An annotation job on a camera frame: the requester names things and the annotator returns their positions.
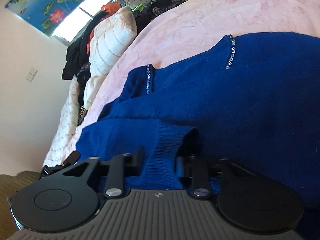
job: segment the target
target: pink bed sheet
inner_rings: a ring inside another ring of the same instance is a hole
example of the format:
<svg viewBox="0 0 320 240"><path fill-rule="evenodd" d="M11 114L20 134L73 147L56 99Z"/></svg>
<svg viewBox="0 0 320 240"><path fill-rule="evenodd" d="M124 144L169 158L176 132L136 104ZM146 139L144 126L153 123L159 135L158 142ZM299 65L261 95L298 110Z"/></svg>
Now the pink bed sheet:
<svg viewBox="0 0 320 240"><path fill-rule="evenodd" d="M150 63L167 67L210 49L227 34L284 31L320 37L320 0L189 0L160 15L112 68L62 160L75 150L82 129L121 94L130 70Z"/></svg>

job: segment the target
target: blue sweater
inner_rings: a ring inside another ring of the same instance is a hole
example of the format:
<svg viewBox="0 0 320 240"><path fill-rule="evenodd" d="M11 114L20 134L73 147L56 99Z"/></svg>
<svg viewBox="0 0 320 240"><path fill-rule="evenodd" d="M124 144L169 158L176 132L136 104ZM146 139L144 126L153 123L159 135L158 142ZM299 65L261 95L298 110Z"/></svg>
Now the blue sweater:
<svg viewBox="0 0 320 240"><path fill-rule="evenodd" d="M81 159L110 160L144 146L143 172L126 186L179 189L175 155L197 129L203 154L235 160L319 209L320 39L296 33L234 39L236 45L225 36L164 69L132 70L121 96L83 129L76 145Z"/></svg>

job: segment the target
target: round black disc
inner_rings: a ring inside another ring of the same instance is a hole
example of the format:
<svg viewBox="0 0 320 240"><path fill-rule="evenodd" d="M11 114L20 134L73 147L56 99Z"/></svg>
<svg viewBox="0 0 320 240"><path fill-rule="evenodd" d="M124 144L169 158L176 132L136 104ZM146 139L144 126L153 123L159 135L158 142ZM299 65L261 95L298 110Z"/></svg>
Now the round black disc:
<svg viewBox="0 0 320 240"><path fill-rule="evenodd" d="M62 232L83 224L97 211L98 196L80 177L60 176L56 180L54 176L25 187L13 197L12 214L24 227Z"/></svg>
<svg viewBox="0 0 320 240"><path fill-rule="evenodd" d="M304 209L302 199L292 189L257 177L232 181L218 195L217 204L226 220L259 233L294 229Z"/></svg>

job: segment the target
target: pink lotus flower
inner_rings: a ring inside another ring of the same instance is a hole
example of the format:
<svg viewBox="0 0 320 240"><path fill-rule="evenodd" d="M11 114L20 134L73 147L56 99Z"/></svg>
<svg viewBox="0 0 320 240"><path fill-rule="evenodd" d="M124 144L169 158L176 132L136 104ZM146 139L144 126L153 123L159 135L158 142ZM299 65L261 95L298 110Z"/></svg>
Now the pink lotus flower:
<svg viewBox="0 0 320 240"><path fill-rule="evenodd" d="M64 17L65 12L61 11L60 9L56 9L52 14L50 14L49 20L53 23L58 23L59 21L62 21L62 18Z"/></svg>

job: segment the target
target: white wall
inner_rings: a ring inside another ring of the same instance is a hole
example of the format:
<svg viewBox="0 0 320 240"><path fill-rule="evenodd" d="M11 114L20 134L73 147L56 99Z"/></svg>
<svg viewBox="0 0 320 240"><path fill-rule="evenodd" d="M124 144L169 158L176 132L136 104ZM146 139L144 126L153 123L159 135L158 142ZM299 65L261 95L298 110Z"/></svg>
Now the white wall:
<svg viewBox="0 0 320 240"><path fill-rule="evenodd" d="M0 174L15 175L41 169L69 81L61 80L67 47L5 9L8 1L0 0Z"/></svg>

